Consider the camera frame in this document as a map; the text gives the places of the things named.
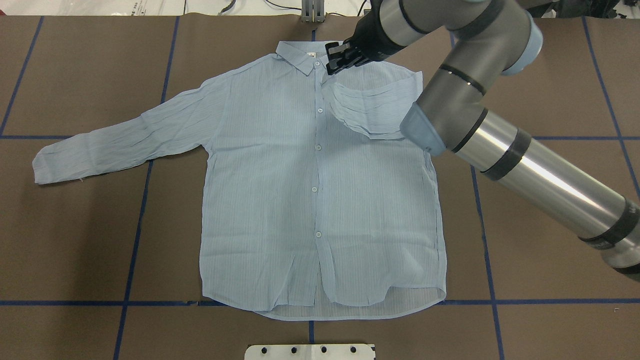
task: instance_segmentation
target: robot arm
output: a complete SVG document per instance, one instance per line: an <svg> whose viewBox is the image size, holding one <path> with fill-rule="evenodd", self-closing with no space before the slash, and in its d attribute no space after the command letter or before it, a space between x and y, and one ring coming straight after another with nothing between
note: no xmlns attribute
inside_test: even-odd
<svg viewBox="0 0 640 360"><path fill-rule="evenodd" d="M445 26L458 42L401 124L433 155L448 149L515 191L640 281L640 209L480 104L501 74L535 59L542 35L514 0L372 0L327 71L382 61Z"/></svg>

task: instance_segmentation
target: shirt collar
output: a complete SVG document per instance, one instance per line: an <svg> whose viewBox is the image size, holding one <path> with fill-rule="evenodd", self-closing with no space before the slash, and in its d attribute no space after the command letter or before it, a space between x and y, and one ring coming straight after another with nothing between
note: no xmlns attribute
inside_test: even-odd
<svg viewBox="0 0 640 360"><path fill-rule="evenodd" d="M309 75L314 69L316 61L327 64L324 45L329 41L281 41L276 48L276 54L286 62L295 66L304 75ZM316 58L307 53L316 53Z"/></svg>

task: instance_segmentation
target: light blue shirt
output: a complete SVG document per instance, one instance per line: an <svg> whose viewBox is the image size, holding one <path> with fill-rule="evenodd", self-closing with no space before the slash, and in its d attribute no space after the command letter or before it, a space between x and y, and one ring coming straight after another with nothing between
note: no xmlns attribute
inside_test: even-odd
<svg viewBox="0 0 640 360"><path fill-rule="evenodd" d="M391 63L326 74L324 42L280 42L139 117L44 147L38 184L198 146L203 294L283 320L406 315L445 297L429 155L398 131L422 75Z"/></svg>

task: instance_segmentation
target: cable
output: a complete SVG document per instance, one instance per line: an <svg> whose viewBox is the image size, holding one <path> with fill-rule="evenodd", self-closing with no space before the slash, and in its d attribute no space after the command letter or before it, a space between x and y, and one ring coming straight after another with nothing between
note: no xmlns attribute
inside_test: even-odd
<svg viewBox="0 0 640 360"><path fill-rule="evenodd" d="M269 0L265 0L265 1L266 1L267 3L269 3L269 4L272 4L273 6L277 6L277 7L281 8L281 9L291 9L291 10L300 10L300 11L302 11L302 9L301 9L301 8L292 8L291 6L278 5L278 4L272 3L272 2L271 2L271 1L269 1Z"/></svg>
<svg viewBox="0 0 640 360"><path fill-rule="evenodd" d="M360 13L362 12L362 9L364 8L364 4L367 3L367 0L362 1L362 5L360 5L360 9L358 10L358 15L356 16L360 16Z"/></svg>
<svg viewBox="0 0 640 360"><path fill-rule="evenodd" d="M236 0L231 0L231 3L229 3L229 5L226 5L224 8L222 8L222 10L220 10L218 15L222 15L222 13L225 13L231 10L231 8L234 7L235 4L236 4Z"/></svg>
<svg viewBox="0 0 640 360"><path fill-rule="evenodd" d="M301 8L293 8L293 7L291 7L291 6L278 5L278 4L272 3L272 2L271 2L271 1L269 1L269 0L265 0L265 1L266 1L267 3L269 3L269 4L272 4L273 6L277 6L277 7L282 8L282 9L291 9L291 10L300 10L300 11L302 11L302 9L301 9ZM341 13L327 13L327 14L338 15L338 16L347 16L347 15L343 15L343 14L341 14Z"/></svg>

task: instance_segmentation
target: wrinkled fabric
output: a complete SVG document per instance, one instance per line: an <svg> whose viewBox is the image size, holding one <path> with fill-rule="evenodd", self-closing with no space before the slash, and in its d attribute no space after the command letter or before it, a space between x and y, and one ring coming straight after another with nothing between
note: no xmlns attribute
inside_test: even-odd
<svg viewBox="0 0 640 360"><path fill-rule="evenodd" d="M446 256L429 155L345 126L365 111L367 132L395 133L405 111L391 111L392 99L415 99L419 74L389 63L345 70L336 97L323 91L326 57L311 52L324 53L324 43L280 42L275 54L135 119L44 147L35 181L203 146L205 296L283 320L392 318L440 302ZM347 93L366 103L345 103Z"/></svg>
<svg viewBox="0 0 640 360"><path fill-rule="evenodd" d="M369 67L356 67L328 76L322 94L332 115L370 139L400 139L400 123L422 91L422 73L386 66L385 76L371 83Z"/></svg>

